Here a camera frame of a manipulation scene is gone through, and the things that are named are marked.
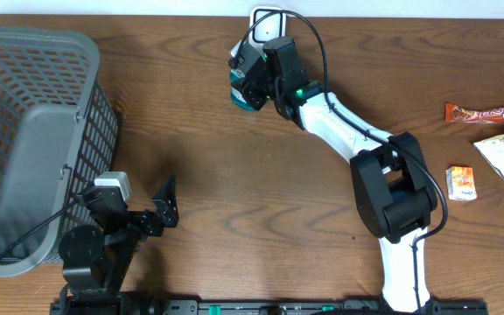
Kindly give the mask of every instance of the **white backdrop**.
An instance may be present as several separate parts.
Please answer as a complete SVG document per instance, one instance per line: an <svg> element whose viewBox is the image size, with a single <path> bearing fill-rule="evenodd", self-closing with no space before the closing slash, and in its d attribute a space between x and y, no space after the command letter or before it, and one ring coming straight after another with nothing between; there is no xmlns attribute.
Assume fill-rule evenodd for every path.
<svg viewBox="0 0 504 315"><path fill-rule="evenodd" d="M504 0L0 0L0 13L248 16L257 5L307 17L504 18Z"/></svg>

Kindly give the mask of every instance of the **small box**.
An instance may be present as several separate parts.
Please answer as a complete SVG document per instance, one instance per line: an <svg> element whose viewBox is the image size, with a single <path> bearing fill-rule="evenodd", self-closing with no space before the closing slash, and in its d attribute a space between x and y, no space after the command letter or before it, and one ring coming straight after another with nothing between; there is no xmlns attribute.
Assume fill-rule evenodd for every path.
<svg viewBox="0 0 504 315"><path fill-rule="evenodd" d="M446 170L446 184L450 200L475 200L478 198L473 183L472 167L453 166Z"/></svg>

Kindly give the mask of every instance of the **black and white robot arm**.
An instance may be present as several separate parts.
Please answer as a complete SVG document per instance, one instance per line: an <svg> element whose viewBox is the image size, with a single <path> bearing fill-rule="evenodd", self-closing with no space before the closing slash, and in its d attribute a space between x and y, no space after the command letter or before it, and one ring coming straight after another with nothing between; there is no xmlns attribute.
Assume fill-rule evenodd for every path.
<svg viewBox="0 0 504 315"><path fill-rule="evenodd" d="M273 100L280 116L322 138L351 165L360 217L381 244L385 276L382 295L395 311L416 311L411 246L416 237L427 232L437 197L429 180L409 160L359 130L368 130L381 142L402 148L425 167L417 140L409 133L393 136L371 126L331 92L327 95L330 108L323 85L308 80L293 38L274 38L263 45L262 53L244 43L236 56L239 44L229 61L234 94L253 110ZM389 183L384 178L387 172L402 172L402 176ZM430 294L424 281L422 250L416 252L416 259L419 300L424 304Z"/></svg>

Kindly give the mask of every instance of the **gray plastic basket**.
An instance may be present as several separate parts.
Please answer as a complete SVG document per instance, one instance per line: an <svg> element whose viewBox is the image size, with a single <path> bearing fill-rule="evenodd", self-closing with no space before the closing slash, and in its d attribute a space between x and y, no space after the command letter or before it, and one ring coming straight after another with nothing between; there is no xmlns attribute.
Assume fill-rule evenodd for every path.
<svg viewBox="0 0 504 315"><path fill-rule="evenodd" d="M0 27L0 252L109 169L118 123L96 44L72 31ZM57 240L91 223L74 207L0 264L0 277L60 262Z"/></svg>

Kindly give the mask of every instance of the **wooden surface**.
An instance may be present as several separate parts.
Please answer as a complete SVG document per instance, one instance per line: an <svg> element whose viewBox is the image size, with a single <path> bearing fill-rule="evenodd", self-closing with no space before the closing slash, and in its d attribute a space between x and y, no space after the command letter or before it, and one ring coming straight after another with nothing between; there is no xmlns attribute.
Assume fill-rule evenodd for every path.
<svg viewBox="0 0 504 315"><path fill-rule="evenodd" d="M472 142L504 126L445 124L444 103L504 105L504 21L315 18L332 90L369 123L413 133L445 186L451 165L474 168L479 198L449 203L425 244L437 298L478 298L504 314L504 181ZM0 16L0 25L84 32L100 47L108 98L123 115L114 169L129 174L132 209L152 207L178 176L180 223L148 240L125 290L203 299L343 299L382 289L378 241L354 206L349 166L323 141L229 99L228 51L248 27L231 17ZM318 45L288 25L312 78ZM438 224L440 210L432 215ZM0 313L47 313L59 265L0 278Z"/></svg>

